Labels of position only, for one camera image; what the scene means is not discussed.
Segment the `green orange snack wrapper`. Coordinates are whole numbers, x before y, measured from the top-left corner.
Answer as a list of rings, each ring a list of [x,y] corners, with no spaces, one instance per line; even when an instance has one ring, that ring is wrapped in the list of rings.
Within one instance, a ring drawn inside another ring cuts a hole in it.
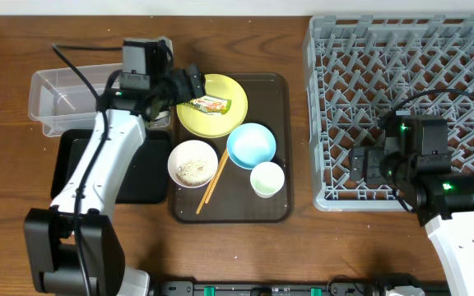
[[[231,104],[232,101],[230,99],[204,95],[201,98],[191,99],[189,102],[183,103],[183,106],[207,115],[223,115],[230,110]]]

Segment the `white pink bowl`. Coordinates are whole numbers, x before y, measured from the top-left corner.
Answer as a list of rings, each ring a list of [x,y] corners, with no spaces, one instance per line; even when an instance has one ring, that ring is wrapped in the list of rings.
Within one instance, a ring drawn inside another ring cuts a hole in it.
[[[215,150],[204,141],[189,140],[170,153],[167,169],[172,180],[186,188],[208,184],[215,176],[219,160]]]

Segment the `pile of rice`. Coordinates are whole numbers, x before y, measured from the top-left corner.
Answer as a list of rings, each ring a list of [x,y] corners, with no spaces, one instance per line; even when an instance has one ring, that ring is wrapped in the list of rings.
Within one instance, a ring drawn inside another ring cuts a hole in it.
[[[188,186],[199,186],[211,178],[214,170],[214,166],[207,160],[190,159],[177,168],[176,176]]]

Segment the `light blue bowl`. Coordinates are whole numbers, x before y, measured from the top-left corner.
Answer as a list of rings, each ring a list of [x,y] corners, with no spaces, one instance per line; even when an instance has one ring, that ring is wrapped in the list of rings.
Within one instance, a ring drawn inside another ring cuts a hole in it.
[[[273,159],[277,143],[267,127],[258,123],[245,123],[229,135],[226,148],[234,164],[251,170],[258,164]]]

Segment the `white cup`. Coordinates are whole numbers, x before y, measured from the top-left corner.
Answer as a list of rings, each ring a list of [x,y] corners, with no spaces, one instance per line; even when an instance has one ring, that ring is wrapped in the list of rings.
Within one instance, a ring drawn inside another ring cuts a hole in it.
[[[283,187],[285,174],[283,169],[273,162],[262,162],[255,166],[250,174],[250,184],[261,198],[273,197]]]

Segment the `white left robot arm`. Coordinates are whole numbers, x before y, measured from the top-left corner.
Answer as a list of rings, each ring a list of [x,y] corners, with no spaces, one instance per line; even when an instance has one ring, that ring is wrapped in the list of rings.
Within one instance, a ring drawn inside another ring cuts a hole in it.
[[[150,276],[127,266],[114,231],[114,206],[133,156],[146,140],[153,112],[205,95],[196,65],[160,74],[146,90],[113,83],[97,95],[90,140],[72,176],[47,209],[32,208],[24,222],[32,282],[39,293],[147,295]]]

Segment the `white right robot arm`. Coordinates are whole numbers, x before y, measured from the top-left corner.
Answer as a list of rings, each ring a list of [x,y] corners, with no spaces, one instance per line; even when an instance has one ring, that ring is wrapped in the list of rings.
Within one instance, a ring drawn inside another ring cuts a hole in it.
[[[400,205],[417,216],[444,268],[453,295],[474,295],[474,176],[455,173],[446,148],[355,146],[350,176],[388,185]]]

